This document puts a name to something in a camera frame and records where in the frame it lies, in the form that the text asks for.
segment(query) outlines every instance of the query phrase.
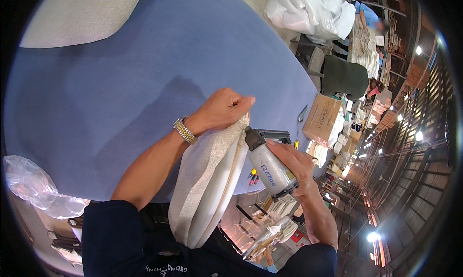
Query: clear plastic sheet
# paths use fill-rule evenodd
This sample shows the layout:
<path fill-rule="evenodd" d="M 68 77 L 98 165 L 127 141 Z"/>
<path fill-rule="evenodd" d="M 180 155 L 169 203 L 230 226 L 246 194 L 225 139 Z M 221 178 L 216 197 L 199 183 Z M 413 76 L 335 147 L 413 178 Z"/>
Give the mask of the clear plastic sheet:
<path fill-rule="evenodd" d="M 265 13 L 277 27 L 314 42 L 345 39 L 355 20 L 355 7 L 345 0 L 269 0 Z"/>
<path fill-rule="evenodd" d="M 90 200 L 58 193 L 51 177 L 27 158 L 6 156 L 3 169 L 11 192 L 55 219 L 81 216 L 90 203 Z"/>

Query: wristwatch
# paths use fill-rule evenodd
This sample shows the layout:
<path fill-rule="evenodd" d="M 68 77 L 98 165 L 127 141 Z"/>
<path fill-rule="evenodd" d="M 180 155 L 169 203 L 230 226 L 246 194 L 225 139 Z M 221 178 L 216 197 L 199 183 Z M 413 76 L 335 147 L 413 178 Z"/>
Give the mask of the wristwatch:
<path fill-rule="evenodd" d="M 176 122 L 174 122 L 174 128 L 182 135 L 183 139 L 186 140 L 189 144 L 193 145 L 198 141 L 198 138 L 195 137 L 190 130 L 183 124 L 183 120 L 187 118 L 183 116 L 182 118 L 178 118 Z"/>

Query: hand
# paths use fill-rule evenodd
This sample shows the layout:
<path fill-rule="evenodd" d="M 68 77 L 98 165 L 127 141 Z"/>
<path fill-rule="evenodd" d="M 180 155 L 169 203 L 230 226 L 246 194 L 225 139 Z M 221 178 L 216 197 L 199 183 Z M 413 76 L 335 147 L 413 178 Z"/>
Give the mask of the hand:
<path fill-rule="evenodd" d="M 249 112 L 254 102 L 256 98 L 252 95 L 244 97 L 230 88 L 221 88 L 187 117 L 184 124 L 196 136 L 209 129 L 225 129 Z"/>
<path fill-rule="evenodd" d="M 312 179 L 315 164 L 309 154 L 298 151 L 292 145 L 281 144 L 271 139 L 267 140 L 267 146 L 298 180 L 299 187 L 294 189 L 294 196 L 304 195 L 309 188 L 317 186 Z"/>

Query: table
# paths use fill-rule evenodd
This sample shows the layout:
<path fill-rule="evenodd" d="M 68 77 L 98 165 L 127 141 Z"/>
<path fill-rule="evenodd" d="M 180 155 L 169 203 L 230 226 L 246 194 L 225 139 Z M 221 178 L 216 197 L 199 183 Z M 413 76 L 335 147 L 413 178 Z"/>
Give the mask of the table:
<path fill-rule="evenodd" d="M 242 0 L 140 0 L 107 39 L 18 49 L 5 99 L 7 153 L 34 161 L 62 194 L 106 201 L 138 155 L 223 87 L 255 95 L 253 128 L 286 130 L 293 141 L 299 112 L 317 94 Z M 302 131 L 299 139 L 307 146 Z M 153 202 L 170 201 L 179 166 Z M 235 194 L 263 188 L 249 186 L 251 169 L 246 160 Z"/>

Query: cardboard box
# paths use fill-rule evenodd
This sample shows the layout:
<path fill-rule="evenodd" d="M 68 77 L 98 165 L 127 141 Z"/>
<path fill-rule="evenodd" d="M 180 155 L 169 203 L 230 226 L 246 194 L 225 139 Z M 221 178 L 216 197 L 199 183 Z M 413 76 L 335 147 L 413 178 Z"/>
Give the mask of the cardboard box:
<path fill-rule="evenodd" d="M 351 130 L 350 131 L 350 135 L 349 137 L 352 138 L 356 143 L 360 140 L 360 136 L 362 135 L 362 132 L 361 131 L 355 131 L 355 130 Z"/>
<path fill-rule="evenodd" d="M 342 151 L 342 152 L 348 152 L 351 144 L 352 144 L 352 138 L 349 137 L 349 138 L 347 139 L 346 145 L 344 145 L 344 146 L 341 148 L 341 151 Z"/>
<path fill-rule="evenodd" d="M 328 138 L 333 130 L 342 102 L 328 96 L 318 94 L 304 124 L 302 132 L 305 136 L 320 145 L 328 147 Z"/>
<path fill-rule="evenodd" d="M 349 153 L 352 155 L 354 153 L 355 147 L 357 146 L 357 143 L 351 143 L 349 147 Z"/>

